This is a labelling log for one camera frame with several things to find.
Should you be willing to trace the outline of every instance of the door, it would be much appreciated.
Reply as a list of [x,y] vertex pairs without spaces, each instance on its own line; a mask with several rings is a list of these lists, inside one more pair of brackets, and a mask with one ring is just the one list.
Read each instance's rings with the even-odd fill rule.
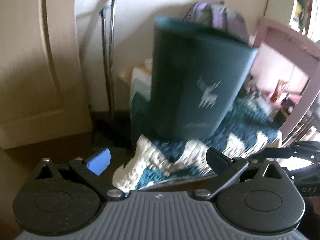
[[0,147],[91,130],[74,0],[0,0]]

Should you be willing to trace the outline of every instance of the beige door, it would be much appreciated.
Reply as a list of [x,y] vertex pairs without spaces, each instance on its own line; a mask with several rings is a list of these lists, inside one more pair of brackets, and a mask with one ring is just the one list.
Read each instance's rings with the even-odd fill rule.
[[74,0],[0,0],[0,147],[90,129]]

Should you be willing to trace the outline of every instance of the door panel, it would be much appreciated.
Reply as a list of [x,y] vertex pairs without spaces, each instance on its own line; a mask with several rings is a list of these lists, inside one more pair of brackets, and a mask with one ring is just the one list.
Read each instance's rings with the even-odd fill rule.
[[88,132],[74,0],[0,0],[0,147]]

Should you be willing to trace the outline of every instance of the pink frame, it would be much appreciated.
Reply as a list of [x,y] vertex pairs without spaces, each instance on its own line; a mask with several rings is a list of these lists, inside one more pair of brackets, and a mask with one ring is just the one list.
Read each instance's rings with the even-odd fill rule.
[[303,70],[310,78],[299,103],[280,127],[283,141],[306,114],[320,91],[320,48],[302,34],[271,19],[263,18],[258,27],[254,47],[265,43]]

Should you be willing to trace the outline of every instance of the wooden floor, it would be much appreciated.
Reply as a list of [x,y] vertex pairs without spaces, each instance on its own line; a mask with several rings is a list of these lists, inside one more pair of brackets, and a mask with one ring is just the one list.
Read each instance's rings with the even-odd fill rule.
[[[0,240],[13,239],[19,233],[12,213],[12,201],[38,162],[44,157],[55,163],[67,163],[78,156],[87,157],[90,141],[90,134],[81,134],[7,151],[0,150]],[[102,176],[111,183],[116,168],[128,162],[131,156],[121,148],[110,148],[110,151],[112,161]]]

